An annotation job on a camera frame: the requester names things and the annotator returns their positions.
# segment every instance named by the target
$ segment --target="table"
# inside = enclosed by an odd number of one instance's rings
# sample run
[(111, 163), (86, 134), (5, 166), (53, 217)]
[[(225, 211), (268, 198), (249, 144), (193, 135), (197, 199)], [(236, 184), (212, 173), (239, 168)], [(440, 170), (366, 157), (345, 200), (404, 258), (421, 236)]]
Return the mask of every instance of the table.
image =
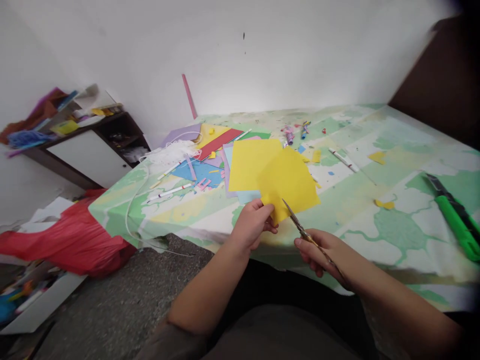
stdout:
[[(479, 265), (463, 254), (422, 172), (438, 176), (478, 222), (478, 151), (383, 104), (204, 115), (198, 120), (239, 130), (252, 128), (282, 141), (285, 125), (311, 121), (304, 141), (296, 128), (293, 146), (298, 148), (303, 142), (303, 154), (310, 159), (314, 150), (321, 150), (320, 164), (308, 164), (320, 179), (321, 204), (297, 214), (305, 228), (337, 235), (442, 311), (469, 307), (469, 285), (477, 281)], [(361, 172), (353, 173), (328, 148), (347, 151)], [(378, 151), (385, 152), (383, 165), (368, 158)], [(129, 210), (128, 226), (146, 243), (158, 246), (154, 238), (174, 233), (216, 252), (243, 206), (236, 197), (226, 198), (224, 184), (204, 192), (182, 190), (147, 204), (149, 187), (163, 170), (141, 163), (91, 204), (90, 212), (112, 236), (121, 235), (138, 246), (125, 226), (128, 204), (138, 193)], [(146, 176), (148, 180), (139, 189)], [(169, 175), (157, 189), (167, 191), (188, 182)], [(380, 208), (375, 199), (394, 201), (395, 208)], [(278, 230), (277, 235), (262, 235), (253, 258), (347, 293), (329, 275), (318, 280), (302, 262), (293, 245), (298, 231), (289, 219)]]

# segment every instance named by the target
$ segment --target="cabinet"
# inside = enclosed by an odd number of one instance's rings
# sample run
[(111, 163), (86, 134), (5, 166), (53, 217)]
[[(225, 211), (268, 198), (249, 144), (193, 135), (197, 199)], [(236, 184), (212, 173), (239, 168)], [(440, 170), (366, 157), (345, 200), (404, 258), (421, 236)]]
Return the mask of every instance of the cabinet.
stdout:
[(125, 153), (131, 148), (150, 151), (130, 114), (122, 112), (24, 154), (83, 189), (99, 189), (110, 188), (138, 164)]

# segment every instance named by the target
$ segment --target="yellow paper scrap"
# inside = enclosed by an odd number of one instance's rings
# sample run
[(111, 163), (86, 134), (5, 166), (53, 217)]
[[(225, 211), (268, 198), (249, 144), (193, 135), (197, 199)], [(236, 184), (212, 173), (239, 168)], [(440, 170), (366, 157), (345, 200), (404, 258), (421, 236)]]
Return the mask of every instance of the yellow paper scrap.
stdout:
[(282, 143), (278, 139), (234, 141), (228, 190), (258, 190), (259, 174), (281, 151)]
[(389, 202), (381, 202), (380, 200), (374, 200), (373, 201), (375, 205), (377, 205), (379, 208), (385, 208), (387, 210), (392, 210), (395, 208), (395, 203), (393, 201)]
[(300, 213), (320, 204), (315, 181), (308, 167), (297, 154), (287, 146), (265, 166), (258, 176), (261, 201), (275, 206), (271, 214), (275, 224), (290, 216), (282, 199), (285, 199), (294, 213)]
[(321, 156), (322, 156), (322, 151), (321, 150), (315, 150), (313, 152), (313, 156), (311, 157), (311, 161), (314, 162), (314, 163), (319, 163)]
[(201, 141), (196, 144), (196, 148), (197, 149), (203, 148), (209, 142), (218, 138), (223, 133), (226, 133), (228, 130), (230, 130), (230, 128), (226, 126), (218, 126), (218, 125), (203, 123), (200, 126)]
[(370, 155), (368, 158), (370, 160), (373, 160), (376, 163), (379, 163), (381, 165), (385, 165), (385, 160), (384, 160), (385, 153), (383, 151), (377, 151)]

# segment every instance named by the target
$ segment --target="red plastic bag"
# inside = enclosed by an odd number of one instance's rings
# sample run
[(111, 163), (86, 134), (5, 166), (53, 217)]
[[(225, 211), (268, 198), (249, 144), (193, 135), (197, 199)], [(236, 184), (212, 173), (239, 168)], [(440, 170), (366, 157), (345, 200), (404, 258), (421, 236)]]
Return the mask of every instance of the red plastic bag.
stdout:
[(70, 206), (45, 231), (0, 234), (0, 254), (26, 261), (48, 260), (63, 270), (91, 277), (120, 269), (137, 249), (121, 236), (111, 237), (89, 213), (89, 205), (105, 191), (87, 191), (90, 197)]

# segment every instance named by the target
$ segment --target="wall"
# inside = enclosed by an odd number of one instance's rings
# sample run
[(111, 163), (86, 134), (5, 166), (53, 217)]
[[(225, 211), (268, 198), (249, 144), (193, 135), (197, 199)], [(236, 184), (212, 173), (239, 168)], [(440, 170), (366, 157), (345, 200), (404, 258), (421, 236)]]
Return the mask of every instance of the wall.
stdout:
[[(0, 0), (0, 128), (25, 119), (53, 87), (75, 88), (58, 61), (8, 4)], [(59, 193), (82, 191), (25, 156), (7, 159), (0, 145), (0, 225), (28, 220)]]
[(146, 133), (192, 121), (181, 73), (199, 114), (386, 103), (452, 14), (443, 0), (8, 1)]

